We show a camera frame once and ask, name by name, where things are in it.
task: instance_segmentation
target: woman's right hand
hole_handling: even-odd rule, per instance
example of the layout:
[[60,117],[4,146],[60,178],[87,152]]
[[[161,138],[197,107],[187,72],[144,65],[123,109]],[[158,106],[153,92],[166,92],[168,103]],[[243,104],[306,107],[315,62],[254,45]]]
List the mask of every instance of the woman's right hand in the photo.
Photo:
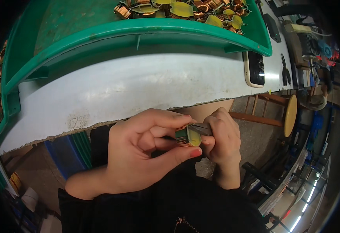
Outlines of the woman's right hand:
[[213,179],[223,189],[240,187],[240,129],[239,125],[223,107],[206,117],[213,136],[202,137],[202,151],[208,159],[215,162]]
[[208,159],[218,165],[239,163],[240,129],[239,125],[223,107],[206,117],[204,123],[211,126],[214,136],[202,136],[203,152]]

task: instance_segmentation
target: woman's left hand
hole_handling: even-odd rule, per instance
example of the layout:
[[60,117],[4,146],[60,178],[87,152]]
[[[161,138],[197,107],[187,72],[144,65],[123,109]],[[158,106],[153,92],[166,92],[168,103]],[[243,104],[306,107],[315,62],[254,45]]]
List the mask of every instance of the woman's left hand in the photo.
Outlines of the woman's left hand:
[[[175,129],[195,122],[190,115],[148,109],[110,129],[108,167],[109,193],[125,193],[145,189],[159,181],[170,170],[187,159],[200,156],[200,147],[178,147]],[[168,151],[151,158],[155,150]]]

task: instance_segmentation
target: black shirt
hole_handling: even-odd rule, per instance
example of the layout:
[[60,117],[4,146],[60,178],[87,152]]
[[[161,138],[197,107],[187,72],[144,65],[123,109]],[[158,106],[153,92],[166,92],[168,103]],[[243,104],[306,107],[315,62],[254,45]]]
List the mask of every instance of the black shirt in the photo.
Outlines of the black shirt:
[[[148,189],[91,201],[59,189],[63,233],[267,232],[257,207],[238,189],[224,190],[195,173],[172,171]],[[179,218],[185,222],[177,224]]]

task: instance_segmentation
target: blue fan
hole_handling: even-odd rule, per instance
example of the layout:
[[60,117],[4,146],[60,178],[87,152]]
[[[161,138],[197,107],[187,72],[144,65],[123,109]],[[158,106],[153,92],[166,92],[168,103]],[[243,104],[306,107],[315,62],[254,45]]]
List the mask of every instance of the blue fan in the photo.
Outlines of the blue fan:
[[327,58],[332,57],[332,48],[324,40],[319,40],[318,46]]

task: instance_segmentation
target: pliers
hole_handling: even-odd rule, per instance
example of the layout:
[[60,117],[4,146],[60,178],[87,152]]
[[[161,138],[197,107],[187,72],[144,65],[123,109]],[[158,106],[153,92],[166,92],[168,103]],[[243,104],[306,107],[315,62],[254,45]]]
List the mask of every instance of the pliers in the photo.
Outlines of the pliers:
[[289,85],[291,85],[292,84],[292,80],[290,78],[289,70],[286,67],[285,59],[284,59],[284,55],[283,54],[281,54],[281,62],[283,63],[283,85],[284,86],[287,85],[287,80],[288,80]]
[[188,128],[199,133],[202,135],[206,136],[213,136],[213,131],[211,130],[210,124],[201,124],[201,123],[196,123],[196,124],[190,124],[188,125]]

